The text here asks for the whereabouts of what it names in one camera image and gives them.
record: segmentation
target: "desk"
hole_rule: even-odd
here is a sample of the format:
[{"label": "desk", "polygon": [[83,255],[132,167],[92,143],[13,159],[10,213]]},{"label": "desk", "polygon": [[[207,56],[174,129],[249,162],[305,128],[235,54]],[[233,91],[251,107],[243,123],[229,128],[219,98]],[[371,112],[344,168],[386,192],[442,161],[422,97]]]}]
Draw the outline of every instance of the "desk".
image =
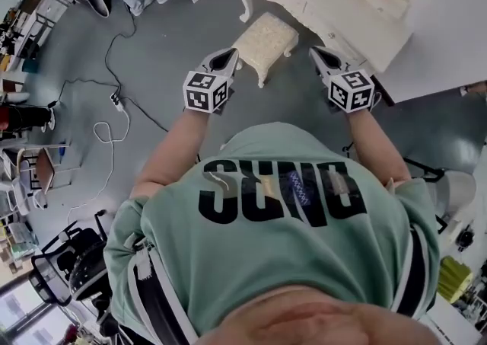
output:
[{"label": "desk", "polygon": [[21,61],[20,55],[22,53],[22,50],[24,49],[28,40],[30,39],[30,35],[33,33],[33,29],[37,23],[41,24],[41,28],[37,31],[36,36],[32,40],[32,46],[27,51],[27,56],[32,55],[35,46],[39,42],[40,38],[42,37],[46,29],[47,28],[52,29],[55,24],[54,21],[37,13],[37,10],[34,11],[32,15],[29,16],[24,26],[19,31],[22,34],[22,36],[19,37],[18,40],[15,42],[15,50],[14,50],[15,52],[14,55],[11,57],[10,62],[8,63],[7,70],[5,70],[6,72],[15,70],[17,68],[19,62]]},{"label": "desk", "polygon": [[384,73],[394,102],[487,79],[487,0],[412,0],[413,35]]},{"label": "desk", "polygon": [[[251,0],[242,0],[244,22],[252,16]],[[325,46],[351,56],[359,65],[383,72],[403,48],[411,31],[402,21],[384,17],[368,0],[268,0],[278,2]]]}]

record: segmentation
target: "table top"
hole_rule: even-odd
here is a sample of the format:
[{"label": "table top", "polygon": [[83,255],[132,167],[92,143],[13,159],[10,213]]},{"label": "table top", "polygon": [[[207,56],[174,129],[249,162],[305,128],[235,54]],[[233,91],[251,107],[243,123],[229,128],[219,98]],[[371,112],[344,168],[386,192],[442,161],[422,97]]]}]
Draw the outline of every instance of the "table top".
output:
[{"label": "table top", "polygon": [[298,20],[309,24],[311,18],[318,17],[321,24],[333,26],[379,71],[386,69],[411,35],[405,24],[389,21],[367,0],[305,2],[304,14],[298,15]]},{"label": "table top", "polygon": [[487,79],[487,0],[412,0],[413,35],[377,74],[394,102]]}]

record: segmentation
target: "black cable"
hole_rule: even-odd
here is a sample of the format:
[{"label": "black cable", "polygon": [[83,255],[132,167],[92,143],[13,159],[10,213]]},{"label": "black cable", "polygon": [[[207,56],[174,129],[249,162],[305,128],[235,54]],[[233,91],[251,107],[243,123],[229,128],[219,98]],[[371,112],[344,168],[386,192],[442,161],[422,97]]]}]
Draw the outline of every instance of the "black cable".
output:
[{"label": "black cable", "polygon": [[134,104],[144,115],[145,117],[147,117],[152,123],[154,123],[157,127],[159,127],[160,129],[162,129],[163,131],[165,131],[166,133],[169,132],[168,129],[165,129],[156,119],[154,119],[153,117],[151,117],[147,112],[145,112],[142,107],[140,105],[138,105],[136,102],[134,102],[134,100],[132,100],[130,97],[121,97],[120,100],[128,100],[130,101],[132,104]]},{"label": "black cable", "polygon": [[117,88],[117,89],[119,87],[118,85],[115,85],[115,84],[110,84],[108,82],[101,82],[101,81],[93,80],[93,79],[85,80],[83,78],[76,78],[74,80],[65,80],[64,83],[62,84],[61,91],[59,92],[59,97],[56,101],[54,101],[54,103],[58,104],[59,101],[61,100],[62,92],[64,92],[64,87],[66,86],[66,84],[74,84],[76,82],[83,82],[84,84],[87,84],[88,82],[93,82],[94,84],[97,84],[97,85],[110,86],[110,87]]},{"label": "black cable", "polygon": [[110,74],[115,78],[115,81],[118,84],[118,88],[115,91],[115,95],[118,97],[120,96],[120,92],[122,91],[122,82],[120,81],[119,77],[115,74],[115,72],[110,68],[110,65],[108,64],[108,56],[109,56],[110,51],[112,49],[113,43],[115,42],[117,37],[122,37],[122,38],[127,40],[127,39],[130,39],[131,37],[133,37],[135,35],[135,33],[137,32],[137,24],[135,24],[135,19],[134,19],[132,13],[130,13],[130,10],[127,6],[126,6],[126,9],[130,15],[130,18],[132,19],[132,24],[134,26],[134,30],[129,35],[125,35],[123,32],[119,32],[117,35],[115,35],[113,37],[112,41],[110,42],[110,46],[108,47],[107,53],[105,54],[105,67],[110,72]]}]

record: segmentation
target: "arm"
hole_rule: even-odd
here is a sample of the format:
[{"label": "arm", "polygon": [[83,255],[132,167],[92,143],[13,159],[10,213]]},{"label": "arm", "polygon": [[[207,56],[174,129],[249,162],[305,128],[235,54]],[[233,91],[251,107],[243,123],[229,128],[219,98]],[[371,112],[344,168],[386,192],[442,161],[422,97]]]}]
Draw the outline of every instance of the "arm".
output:
[{"label": "arm", "polygon": [[403,158],[368,110],[347,115],[360,163],[385,186],[411,180]]},{"label": "arm", "polygon": [[209,113],[185,110],[155,149],[135,181],[131,198],[153,196],[178,181],[194,164],[205,138]]}]

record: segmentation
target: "white chair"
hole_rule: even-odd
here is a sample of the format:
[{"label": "white chair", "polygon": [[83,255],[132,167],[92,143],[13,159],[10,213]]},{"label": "white chair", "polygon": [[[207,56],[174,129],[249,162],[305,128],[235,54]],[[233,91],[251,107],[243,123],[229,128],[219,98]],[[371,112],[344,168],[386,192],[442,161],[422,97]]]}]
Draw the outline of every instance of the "white chair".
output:
[{"label": "white chair", "polygon": [[10,208],[9,213],[0,214],[0,220],[7,218],[10,215],[15,214],[16,212],[19,212],[23,216],[27,215],[30,212],[29,206],[27,204],[27,194],[24,187],[22,187],[20,177],[16,177],[12,181],[0,180],[0,191],[6,193],[8,207]]},{"label": "white chair", "polygon": [[2,103],[19,104],[28,100],[30,93],[23,92],[24,83],[0,78],[0,98]]},{"label": "white chair", "polygon": [[33,204],[37,208],[47,208],[46,195],[49,190],[64,187],[54,187],[54,177],[58,173],[77,171],[81,166],[69,169],[59,169],[60,164],[54,164],[49,149],[65,149],[69,145],[45,145],[38,148],[20,149],[17,153],[16,171],[18,176],[28,173],[28,196],[33,197]]},{"label": "white chair", "polygon": [[430,168],[408,158],[404,161],[424,171],[422,178],[428,184],[436,215],[445,223],[449,224],[461,209],[473,201],[477,185],[471,174]]}]

